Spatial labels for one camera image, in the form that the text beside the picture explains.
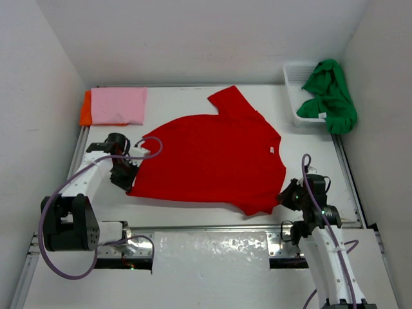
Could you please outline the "red t shirt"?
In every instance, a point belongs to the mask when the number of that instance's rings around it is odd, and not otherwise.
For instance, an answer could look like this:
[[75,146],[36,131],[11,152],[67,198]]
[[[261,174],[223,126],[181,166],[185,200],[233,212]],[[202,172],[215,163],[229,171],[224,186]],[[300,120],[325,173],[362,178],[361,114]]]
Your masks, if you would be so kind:
[[209,102],[215,115],[180,117],[146,134],[142,146],[156,156],[140,164],[130,195],[271,213],[286,176],[281,135],[235,86]]

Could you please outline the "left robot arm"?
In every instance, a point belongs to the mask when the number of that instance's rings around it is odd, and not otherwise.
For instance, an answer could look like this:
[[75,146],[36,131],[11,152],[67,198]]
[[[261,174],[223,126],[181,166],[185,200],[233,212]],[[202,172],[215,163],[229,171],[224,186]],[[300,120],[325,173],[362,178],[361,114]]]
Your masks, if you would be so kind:
[[103,142],[89,145],[79,170],[89,169],[51,199],[42,228],[46,250],[93,251],[109,241],[102,235],[91,202],[107,173],[113,185],[131,191],[138,166],[125,158],[129,150],[129,139],[120,133],[110,133]]

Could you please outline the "orange t shirt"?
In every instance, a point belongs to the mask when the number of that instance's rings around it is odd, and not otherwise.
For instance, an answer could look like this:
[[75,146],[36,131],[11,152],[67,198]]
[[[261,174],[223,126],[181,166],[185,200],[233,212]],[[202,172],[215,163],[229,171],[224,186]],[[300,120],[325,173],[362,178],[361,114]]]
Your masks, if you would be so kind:
[[92,125],[95,125],[95,123],[93,123],[91,115],[91,90],[87,90],[80,110],[79,126],[88,127]]

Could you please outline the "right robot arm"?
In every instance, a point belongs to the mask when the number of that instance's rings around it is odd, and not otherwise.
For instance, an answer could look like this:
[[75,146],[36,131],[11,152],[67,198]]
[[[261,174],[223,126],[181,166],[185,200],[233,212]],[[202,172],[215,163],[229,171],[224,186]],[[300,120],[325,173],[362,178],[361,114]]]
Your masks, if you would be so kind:
[[326,179],[304,174],[277,196],[282,206],[303,213],[303,219],[292,224],[290,242],[304,254],[321,308],[376,308],[366,300],[351,268],[348,252],[359,241],[345,247],[339,211],[327,203]]

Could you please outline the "pink t shirt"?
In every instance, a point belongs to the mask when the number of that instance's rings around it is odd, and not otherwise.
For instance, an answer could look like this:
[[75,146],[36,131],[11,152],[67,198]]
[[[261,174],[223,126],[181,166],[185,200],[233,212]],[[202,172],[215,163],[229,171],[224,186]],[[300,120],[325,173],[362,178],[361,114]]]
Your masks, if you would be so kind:
[[147,88],[112,87],[91,89],[93,125],[142,125]]

